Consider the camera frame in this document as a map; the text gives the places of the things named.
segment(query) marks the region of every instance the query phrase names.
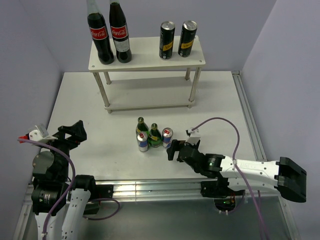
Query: red label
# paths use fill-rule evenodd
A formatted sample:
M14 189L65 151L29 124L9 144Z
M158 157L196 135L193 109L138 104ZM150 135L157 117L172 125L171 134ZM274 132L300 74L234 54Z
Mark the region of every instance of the red label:
M112 37L115 39L123 39L128 36L127 25L122 27L113 27L111 26Z
M91 28L90 27L90 31L91 31L92 38L95 40L102 40L102 39L105 39L108 37L108 32L107 32L105 26L103 26L101 28Z

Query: green glass bottle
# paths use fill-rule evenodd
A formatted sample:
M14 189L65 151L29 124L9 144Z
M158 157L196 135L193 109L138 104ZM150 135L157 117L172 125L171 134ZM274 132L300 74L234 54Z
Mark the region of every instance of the green glass bottle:
M157 148L162 143L161 133L158 130L158 125L156 123L152 123L151 130L148 135L149 145L153 148Z
M145 120L142 116L138 118L138 124L135 128L135 134L137 135L138 133L141 133L141 132L146 132L146 134L149 135L149 128L145 124Z

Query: can lid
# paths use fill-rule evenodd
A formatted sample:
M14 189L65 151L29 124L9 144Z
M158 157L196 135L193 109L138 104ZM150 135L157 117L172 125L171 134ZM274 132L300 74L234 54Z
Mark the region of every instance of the can lid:
M145 120L142 116L138 118L138 123L143 124L144 122Z
M157 130L158 129L158 125L156 123L152 123L151 128L153 130Z
M136 139L139 142L145 142L148 139L148 135L146 132L142 131L136 135Z
M185 21L183 23L183 27L190 31L196 30L198 28L196 22L191 20Z
M161 27L165 30L175 29L176 25L172 21L164 21L161 23Z
M165 138L170 138L174 134L174 131L170 127L166 127L165 129L162 130L162 135Z

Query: white wall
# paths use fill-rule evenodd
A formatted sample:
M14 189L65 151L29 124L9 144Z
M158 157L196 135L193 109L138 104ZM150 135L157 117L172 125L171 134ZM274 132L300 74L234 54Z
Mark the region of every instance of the white wall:
M0 239L9 240L39 151L16 139L48 123L61 74L20 2L0 5Z
M277 0L243 68L266 154L307 171L307 203L293 203L303 240L320 236L320 1Z
M85 0L20 0L64 72L87 72ZM109 1L96 0L109 28ZM198 23L207 70L241 70L276 0L120 0L131 37L159 36L163 21Z

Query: beverage can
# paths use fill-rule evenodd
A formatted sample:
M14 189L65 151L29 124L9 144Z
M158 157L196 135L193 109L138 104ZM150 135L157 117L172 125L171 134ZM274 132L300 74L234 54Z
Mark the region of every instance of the beverage can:
M166 149L170 148L174 131L170 127L162 130L162 146Z
M148 151L148 135L146 132L144 131L141 131L140 133L138 133L136 135L136 141L138 143L138 149L141 151L141 152L146 152Z
M162 59L170 59L174 46L176 26L172 21L164 21L160 27L159 56Z
M182 25L178 54L182 57L188 57L194 44L198 26L195 21L185 21Z

